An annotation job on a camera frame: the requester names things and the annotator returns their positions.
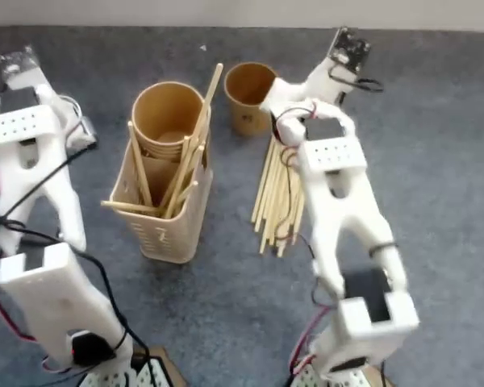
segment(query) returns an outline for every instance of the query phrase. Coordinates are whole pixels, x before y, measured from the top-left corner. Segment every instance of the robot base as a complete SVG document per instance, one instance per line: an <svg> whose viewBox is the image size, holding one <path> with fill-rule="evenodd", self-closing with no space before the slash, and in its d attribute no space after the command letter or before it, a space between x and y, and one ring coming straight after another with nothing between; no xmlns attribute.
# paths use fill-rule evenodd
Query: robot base
<svg viewBox="0 0 484 387"><path fill-rule="evenodd" d="M292 381L290 387L382 387L380 371L367 367L364 371L352 371L322 381L310 365L307 365ZM386 379L386 387L394 385Z"/></svg>
<svg viewBox="0 0 484 387"><path fill-rule="evenodd" d="M167 356L163 347L151 348L151 364L154 371L154 379L157 387L185 387L186 382L179 370ZM144 355L141 350L135 349L136 358ZM134 387L152 387L151 377L147 364L138 372L137 375L129 376L134 379ZM117 373L110 375L98 375L97 373L88 373L78 384L77 387L128 387L132 384L124 375Z"/></svg>

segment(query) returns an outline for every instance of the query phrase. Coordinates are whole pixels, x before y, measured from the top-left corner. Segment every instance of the plastic basket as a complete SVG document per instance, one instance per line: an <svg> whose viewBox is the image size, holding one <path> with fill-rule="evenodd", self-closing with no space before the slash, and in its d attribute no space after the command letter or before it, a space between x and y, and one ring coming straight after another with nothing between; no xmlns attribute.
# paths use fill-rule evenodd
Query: plastic basket
<svg viewBox="0 0 484 387"><path fill-rule="evenodd" d="M172 179L177 164L167 160L144 158L144 166L152 197L159 200L158 198L161 198ZM184 264L194 257L213 179L213 172L208 165L208 148L202 162L199 162L192 172L192 179L198 182L198 186L190 193L181 211L173 218L162 219L115 210L136 233L140 240L140 250L147 258ZM129 142L110 200L141 204L138 187L138 176L131 142Z"/></svg>

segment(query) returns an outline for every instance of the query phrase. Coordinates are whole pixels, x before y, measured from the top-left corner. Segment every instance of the perforated plate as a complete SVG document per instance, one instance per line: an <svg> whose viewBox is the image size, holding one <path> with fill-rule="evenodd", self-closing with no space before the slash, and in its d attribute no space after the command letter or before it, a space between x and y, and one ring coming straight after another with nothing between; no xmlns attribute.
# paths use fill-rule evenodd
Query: perforated plate
<svg viewBox="0 0 484 387"><path fill-rule="evenodd" d="M163 372L160 362L156 359L151 360L152 370L156 387L170 387L170 383ZM89 373L78 387L127 387L129 386L127 378L124 375L113 373L110 375L98 375ZM146 364L136 376L135 387L152 387L151 373L148 371Z"/></svg>
<svg viewBox="0 0 484 387"><path fill-rule="evenodd" d="M60 130L59 120L49 105L0 114L0 144L33 139Z"/></svg>
<svg viewBox="0 0 484 387"><path fill-rule="evenodd" d="M330 381L322 381L314 372L311 365L307 365L297 375L290 387L372 387L362 371L351 371L330 377Z"/></svg>
<svg viewBox="0 0 484 387"><path fill-rule="evenodd" d="M313 171L338 171L366 168L362 146L357 137L337 137L307 141L304 144L308 166Z"/></svg>

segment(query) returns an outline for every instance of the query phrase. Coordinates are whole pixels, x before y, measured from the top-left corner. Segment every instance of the metal base plate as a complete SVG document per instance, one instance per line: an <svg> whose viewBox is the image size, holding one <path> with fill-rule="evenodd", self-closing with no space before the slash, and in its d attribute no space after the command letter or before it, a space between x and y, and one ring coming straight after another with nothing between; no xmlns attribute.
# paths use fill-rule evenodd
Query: metal base plate
<svg viewBox="0 0 484 387"><path fill-rule="evenodd" d="M154 372L154 379L157 387L170 387L172 383L167 380L167 376L161 367L160 361L151 359L152 370ZM134 371L131 370L131 375L115 374L97 374L89 373L85 379L78 385L78 387L128 387L132 386L128 379L134 378ZM135 387L152 387L151 374L146 364L141 371L136 375Z"/></svg>
<svg viewBox="0 0 484 387"><path fill-rule="evenodd" d="M386 387L393 387L386 381ZM322 381L311 365L299 373L290 387L382 387L380 372L375 367L366 367L364 371L338 373L329 381Z"/></svg>

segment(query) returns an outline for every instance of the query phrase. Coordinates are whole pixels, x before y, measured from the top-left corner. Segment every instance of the white wall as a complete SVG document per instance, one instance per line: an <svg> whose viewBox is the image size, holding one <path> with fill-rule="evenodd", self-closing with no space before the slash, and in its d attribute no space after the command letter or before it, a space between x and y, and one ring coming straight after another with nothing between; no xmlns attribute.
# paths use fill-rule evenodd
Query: white wall
<svg viewBox="0 0 484 387"><path fill-rule="evenodd" d="M484 31L484 0L0 0L0 24Z"/></svg>

